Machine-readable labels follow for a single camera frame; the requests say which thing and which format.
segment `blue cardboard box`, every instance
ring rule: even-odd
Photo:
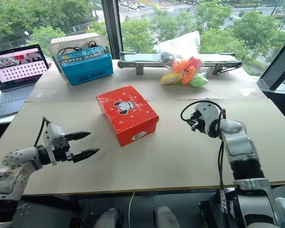
[[[113,74],[112,58],[102,46],[63,54],[57,59],[74,86]]]

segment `black cable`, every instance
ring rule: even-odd
[[[57,52],[57,58],[58,58],[58,56],[63,55],[67,49],[74,49],[75,51],[82,51],[81,47],[66,47],[66,48],[63,48]]]
[[[42,124],[41,124],[40,130],[39,130],[37,139],[36,139],[36,141],[34,143],[34,147],[37,146],[37,144],[38,144],[39,138],[41,136],[41,133],[42,133],[42,130],[43,130],[43,127],[44,127],[44,123],[46,123],[46,125],[48,126],[48,124],[51,123],[51,122],[49,120],[47,120],[47,118],[45,118],[45,117],[42,118]]]
[[[98,46],[98,45],[97,45],[97,44],[96,44],[96,42],[95,42],[95,41],[93,41],[93,40],[92,40],[92,41],[90,41],[90,42],[89,42],[89,45],[88,45],[88,47],[89,47],[89,48],[94,48],[94,47],[97,47],[97,46]]]
[[[226,110],[222,109],[219,112],[218,118],[218,133],[220,135],[220,121],[223,116],[223,119],[226,119]],[[229,228],[229,219],[228,219],[228,212],[224,212],[223,208],[223,200],[226,200],[225,190],[224,190],[224,182],[223,182],[223,157],[224,157],[224,141],[222,140],[219,151],[218,151],[218,174],[219,174],[219,194],[221,198],[221,207],[222,207],[222,217],[223,217],[223,225],[225,228]]]
[[[195,105],[197,103],[211,103],[213,105],[215,105],[219,110],[219,118],[218,118],[218,128],[217,128],[217,133],[220,136],[220,122],[221,122],[221,118],[223,117],[223,119],[226,119],[226,110],[222,109],[217,103],[213,102],[213,101],[196,101],[193,102],[191,104],[189,104],[188,106],[186,106],[182,112],[180,113],[180,117],[183,121],[189,121],[191,119],[185,119],[183,118],[183,113],[192,105]],[[224,190],[224,182],[223,182],[223,155],[224,155],[224,141],[221,142],[220,147],[219,147],[219,151],[218,151],[218,174],[219,174],[219,195],[221,198],[221,204],[222,204],[222,199],[223,197],[225,198],[224,200],[226,200],[225,196],[222,196],[222,194],[225,195],[225,190]],[[222,219],[223,219],[223,225],[225,228],[229,228],[229,219],[228,219],[228,213],[224,212],[223,210],[223,206],[222,206]]]
[[[215,102],[213,102],[213,101],[204,101],[204,100],[203,100],[203,101],[195,101],[195,102],[189,104],[188,106],[186,106],[186,107],[182,110],[182,112],[180,113],[180,117],[181,117],[181,119],[182,119],[183,121],[188,121],[188,120],[190,120],[190,119],[184,119],[184,118],[182,117],[182,115],[183,115],[183,113],[184,113],[190,106],[195,105],[195,104],[197,104],[197,103],[211,103],[211,104],[215,105],[219,110],[222,110],[222,108],[221,108],[217,103],[215,103]]]

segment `white box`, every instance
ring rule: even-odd
[[[60,65],[58,64],[57,61],[57,53],[58,51],[70,47],[80,47],[82,49],[87,49],[89,48],[89,42],[90,41],[95,41],[97,45],[103,46],[107,52],[109,52],[109,46],[108,42],[105,36],[99,35],[96,32],[92,33],[85,33],[81,35],[74,35],[74,36],[69,36],[69,37],[61,37],[61,38],[55,38],[51,40],[51,43],[47,46],[48,51],[51,54],[51,57],[55,63],[55,65],[58,68],[58,71],[60,72],[62,78],[66,81],[68,81],[67,77],[64,75]],[[70,53],[73,52],[73,49],[67,49],[65,53]]]

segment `green plush toy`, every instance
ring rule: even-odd
[[[190,85],[195,88],[201,88],[205,84],[208,83],[208,79],[206,78],[205,72],[203,73],[197,73],[195,77],[190,81]]]

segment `plastic bag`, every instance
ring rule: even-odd
[[[170,68],[173,57],[189,60],[192,56],[197,56],[199,54],[199,48],[200,33],[194,31],[154,45],[153,50],[156,50],[157,53],[161,54],[164,66]]]
[[[199,54],[199,48],[198,31],[154,45],[153,50],[161,55],[163,65],[169,69],[162,76],[161,83],[203,87],[208,82],[206,73],[198,74],[202,61],[194,57]]]

